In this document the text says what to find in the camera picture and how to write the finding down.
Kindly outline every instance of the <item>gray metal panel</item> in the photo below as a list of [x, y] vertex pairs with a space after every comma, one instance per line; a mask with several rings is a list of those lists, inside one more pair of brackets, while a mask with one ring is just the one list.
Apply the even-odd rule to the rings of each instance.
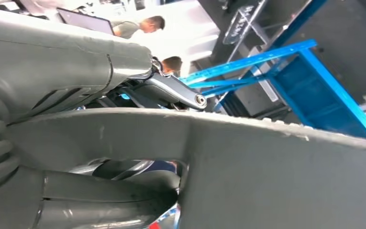
[[[72, 131], [80, 123], [95, 123], [85, 129], [98, 136], [90, 144], [105, 147], [84, 144], [93, 136]], [[53, 153], [50, 145], [74, 152], [60, 141], [72, 136], [68, 140], [89, 147], [87, 152], [113, 159], [189, 163], [180, 199], [181, 229], [366, 228], [364, 139], [215, 114], [120, 108], [49, 115], [21, 126], [39, 137], [28, 144], [18, 138], [17, 143], [41, 154]], [[122, 134], [100, 137], [103, 126]], [[32, 127], [45, 128], [46, 135]], [[104, 137], [109, 133], [114, 134], [111, 141]]]
[[99, 202], [134, 202], [155, 196], [155, 192], [129, 181], [52, 171], [46, 172], [43, 194], [44, 198]]
[[[155, 120], [142, 118], [141, 112], [147, 111], [152, 110], [100, 108], [50, 114], [9, 126], [8, 137], [23, 164], [56, 171], [104, 157], [129, 159], [131, 153], [138, 152], [134, 159], [147, 159], [148, 155], [156, 159], [182, 157], [185, 141], [177, 140], [186, 138], [190, 120], [169, 119], [157, 126], [163, 117], [151, 116], [156, 120], [153, 123]], [[163, 135], [158, 129], [170, 134]]]
[[0, 229], [32, 228], [40, 206], [42, 172], [20, 167], [0, 186]]

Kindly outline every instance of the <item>gray t-shirt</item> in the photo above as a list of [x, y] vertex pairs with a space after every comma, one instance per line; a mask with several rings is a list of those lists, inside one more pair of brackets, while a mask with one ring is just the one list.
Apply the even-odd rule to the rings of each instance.
[[140, 26], [133, 21], [111, 21], [113, 30], [120, 31], [120, 37], [130, 39], [140, 29]]

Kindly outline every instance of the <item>red object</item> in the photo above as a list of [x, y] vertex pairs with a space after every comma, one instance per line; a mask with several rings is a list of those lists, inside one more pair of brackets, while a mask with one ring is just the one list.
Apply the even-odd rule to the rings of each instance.
[[153, 223], [149, 226], [149, 229], [161, 229], [161, 227], [159, 226], [159, 223]]

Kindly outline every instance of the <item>short hair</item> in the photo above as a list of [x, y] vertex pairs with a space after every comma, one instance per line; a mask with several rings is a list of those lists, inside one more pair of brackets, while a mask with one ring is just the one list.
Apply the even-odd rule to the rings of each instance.
[[178, 56], [172, 56], [166, 58], [162, 62], [164, 65], [166, 65], [169, 69], [171, 69], [174, 72], [179, 72], [183, 64], [182, 59]]
[[150, 20], [152, 23], [154, 23], [156, 29], [163, 30], [165, 28], [165, 19], [161, 16], [153, 16], [153, 17], [147, 18], [147, 20]]

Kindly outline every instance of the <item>laptop screen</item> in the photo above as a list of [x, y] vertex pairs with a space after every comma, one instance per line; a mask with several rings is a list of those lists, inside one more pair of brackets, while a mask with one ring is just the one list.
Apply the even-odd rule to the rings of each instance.
[[57, 8], [57, 11], [64, 20], [64, 22], [68, 25], [74, 25], [88, 30], [114, 35], [112, 25], [109, 20], [96, 18], [62, 8]]

